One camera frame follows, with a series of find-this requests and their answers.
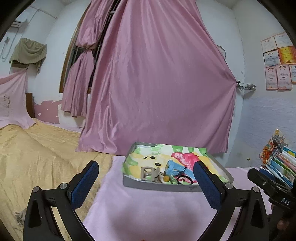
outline metal screw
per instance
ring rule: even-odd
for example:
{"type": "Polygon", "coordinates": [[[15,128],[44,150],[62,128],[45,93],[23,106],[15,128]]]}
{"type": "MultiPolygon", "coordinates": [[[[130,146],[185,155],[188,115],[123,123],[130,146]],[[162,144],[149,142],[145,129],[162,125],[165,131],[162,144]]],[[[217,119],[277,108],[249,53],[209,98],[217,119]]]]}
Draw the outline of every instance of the metal screw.
{"type": "Polygon", "coordinates": [[[68,186],[67,183],[62,183],[59,187],[60,189],[65,189],[68,186]]]}
{"type": "Polygon", "coordinates": [[[225,184],[225,187],[226,187],[227,189],[232,189],[232,188],[233,188],[233,185],[232,185],[231,183],[226,183],[226,184],[225,184]]]}
{"type": "Polygon", "coordinates": [[[34,187],[33,188],[33,192],[38,192],[39,191],[39,187],[34,187]]]}
{"type": "Polygon", "coordinates": [[[260,192],[260,189],[258,187],[253,187],[254,192],[260,192]]]}

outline yellow bedspread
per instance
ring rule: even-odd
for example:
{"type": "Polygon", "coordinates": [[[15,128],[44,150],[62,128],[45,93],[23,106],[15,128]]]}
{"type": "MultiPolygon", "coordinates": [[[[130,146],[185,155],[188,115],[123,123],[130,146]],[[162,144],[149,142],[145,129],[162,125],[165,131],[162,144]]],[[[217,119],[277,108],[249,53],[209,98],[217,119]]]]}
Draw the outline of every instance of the yellow bedspread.
{"type": "MultiPolygon", "coordinates": [[[[76,210],[83,220],[112,162],[110,154],[75,152],[79,133],[36,122],[27,130],[16,125],[0,130],[0,219],[16,241],[22,240],[22,226],[15,212],[27,207],[33,187],[56,188],[69,182],[90,160],[96,160],[99,177],[83,206],[76,210]]],[[[54,214],[64,239],[70,240],[56,208],[54,214]]]]}

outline paper on wall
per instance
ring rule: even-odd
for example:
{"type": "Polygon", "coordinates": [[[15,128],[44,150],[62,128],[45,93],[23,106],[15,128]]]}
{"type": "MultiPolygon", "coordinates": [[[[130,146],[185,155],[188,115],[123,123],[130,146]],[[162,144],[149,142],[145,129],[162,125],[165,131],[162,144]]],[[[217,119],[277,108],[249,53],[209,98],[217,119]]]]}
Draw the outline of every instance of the paper on wall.
{"type": "Polygon", "coordinates": [[[263,53],[277,49],[276,41],[273,36],[271,38],[262,40],[261,45],[262,45],[263,53]]]}
{"type": "Polygon", "coordinates": [[[292,83],[296,83],[296,64],[290,64],[289,67],[292,83]]]}
{"type": "Polygon", "coordinates": [[[278,64],[276,65],[276,73],[278,78],[279,89],[291,90],[292,80],[288,64],[278,64]]]}
{"type": "Polygon", "coordinates": [[[265,77],[266,77],[266,89],[277,90],[278,80],[276,75],[276,68],[274,66],[265,68],[265,77]]]}
{"type": "Polygon", "coordinates": [[[296,49],[294,46],[279,48],[281,64],[296,64],[296,49]]]}
{"type": "Polygon", "coordinates": [[[274,36],[278,48],[293,46],[286,32],[274,36]]]}
{"type": "Polygon", "coordinates": [[[272,65],[281,63],[279,59],[279,52],[277,50],[264,53],[263,55],[264,55],[265,65],[272,66],[272,65]]]}

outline stack of books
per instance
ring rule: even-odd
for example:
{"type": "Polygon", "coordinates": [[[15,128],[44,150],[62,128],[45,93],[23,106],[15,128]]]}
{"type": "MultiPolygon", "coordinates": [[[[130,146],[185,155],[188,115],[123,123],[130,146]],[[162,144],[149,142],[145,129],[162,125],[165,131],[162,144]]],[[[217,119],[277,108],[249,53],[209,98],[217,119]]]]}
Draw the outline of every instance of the stack of books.
{"type": "Polygon", "coordinates": [[[296,176],[295,156],[295,151],[284,147],[282,153],[273,155],[262,168],[281,180],[287,187],[292,188],[296,176]]]}

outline white wall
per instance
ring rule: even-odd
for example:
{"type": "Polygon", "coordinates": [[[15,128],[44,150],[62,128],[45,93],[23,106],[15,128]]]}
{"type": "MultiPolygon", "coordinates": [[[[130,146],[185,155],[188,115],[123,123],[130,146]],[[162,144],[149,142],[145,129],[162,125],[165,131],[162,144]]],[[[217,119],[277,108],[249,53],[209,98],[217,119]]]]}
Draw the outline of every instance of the white wall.
{"type": "MultiPolygon", "coordinates": [[[[36,0],[34,3],[32,3],[32,6],[38,9],[41,9],[43,11],[46,11],[47,13],[53,16],[58,16],[59,13],[64,8],[64,5],[58,0],[50,0],[50,1],[36,0]]],[[[19,69],[10,69],[9,59],[15,49],[15,46],[17,45],[17,43],[21,38],[28,38],[44,44],[51,28],[53,27],[56,21],[56,19],[51,17],[50,15],[42,11],[38,11],[31,7],[28,7],[25,11],[29,13],[27,22],[25,22],[20,29],[9,28],[4,38],[0,42],[0,51],[1,51],[6,37],[10,38],[8,45],[6,45],[3,50],[4,57],[7,55],[9,47],[11,46],[11,50],[9,52],[9,55],[6,61],[3,62],[3,60],[0,59],[0,76],[5,76],[5,75],[8,75],[10,72],[19,70],[19,69]]],[[[33,65],[30,65],[28,69],[27,92],[33,92],[36,74],[37,74],[36,67],[33,65]]]]}
{"type": "MultiPolygon", "coordinates": [[[[62,10],[59,18],[51,29],[45,43],[47,44],[47,57],[42,65],[42,71],[36,76],[34,83],[34,101],[58,101],[62,99],[59,85],[67,50],[75,31],[90,0],[77,0],[68,4],[62,10]]],[[[67,113],[59,111],[59,121],[68,126],[82,126],[84,118],[73,118],[67,113]]]]}
{"type": "MultiPolygon", "coordinates": [[[[217,45],[224,48],[226,62],[236,80],[244,82],[244,52],[242,37],[233,11],[214,0],[196,0],[202,20],[217,45]]],[[[243,105],[242,93],[236,94],[235,110],[229,133],[228,152],[214,155],[225,165],[237,134],[243,105]]]]}
{"type": "Polygon", "coordinates": [[[276,128],[290,140],[292,148],[296,147],[296,88],[266,91],[260,41],[284,31],[276,18],[256,0],[241,0],[233,11],[243,41],[245,83],[256,85],[257,90],[244,96],[239,130],[226,166],[259,166],[259,154],[276,128]]]}

